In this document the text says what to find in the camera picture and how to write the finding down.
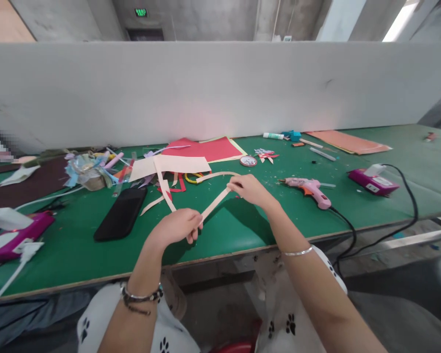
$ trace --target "hand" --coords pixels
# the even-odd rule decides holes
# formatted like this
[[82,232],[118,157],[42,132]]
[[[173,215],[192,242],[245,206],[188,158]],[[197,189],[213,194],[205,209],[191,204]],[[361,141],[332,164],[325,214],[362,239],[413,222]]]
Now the hand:
[[149,237],[165,249],[172,243],[186,237],[188,244],[197,240],[197,229],[202,229],[202,216],[190,208],[179,209],[165,216],[150,233]]
[[261,208],[276,204],[277,201],[268,190],[252,174],[244,176],[233,176],[227,187],[235,191],[249,203],[255,204]]

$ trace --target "white board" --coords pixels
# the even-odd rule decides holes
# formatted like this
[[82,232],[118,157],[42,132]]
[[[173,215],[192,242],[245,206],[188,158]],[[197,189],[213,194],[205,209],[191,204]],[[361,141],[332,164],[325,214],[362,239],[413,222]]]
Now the white board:
[[441,43],[0,44],[0,129],[25,152],[416,123]]

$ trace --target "orange paper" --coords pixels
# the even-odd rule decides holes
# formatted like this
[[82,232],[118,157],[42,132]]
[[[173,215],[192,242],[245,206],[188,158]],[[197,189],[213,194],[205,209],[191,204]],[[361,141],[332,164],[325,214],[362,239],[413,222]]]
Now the orange paper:
[[323,142],[333,145],[339,149],[346,150],[350,153],[369,154],[385,152],[392,149],[387,145],[382,145],[377,142],[365,140],[335,130],[310,131],[306,132],[306,134],[314,136]]

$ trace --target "pink electronic device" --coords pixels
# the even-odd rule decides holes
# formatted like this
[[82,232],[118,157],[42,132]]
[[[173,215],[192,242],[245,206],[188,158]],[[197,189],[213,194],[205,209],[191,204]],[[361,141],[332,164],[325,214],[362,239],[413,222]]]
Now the pink electronic device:
[[23,245],[34,242],[55,221],[51,212],[34,213],[28,217],[33,220],[28,227],[0,234],[0,262],[20,257]]
[[392,191],[397,190],[400,187],[400,185],[393,181],[379,176],[380,170],[373,172],[372,167],[368,169],[355,169],[354,171],[349,172],[348,177],[369,192],[380,196],[388,196]]

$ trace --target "black phone case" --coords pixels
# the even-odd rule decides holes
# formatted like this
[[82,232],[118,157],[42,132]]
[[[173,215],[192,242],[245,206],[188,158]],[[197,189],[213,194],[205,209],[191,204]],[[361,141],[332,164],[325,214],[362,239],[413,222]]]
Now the black phone case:
[[147,195],[147,188],[122,190],[93,239],[97,242],[123,239],[127,237]]

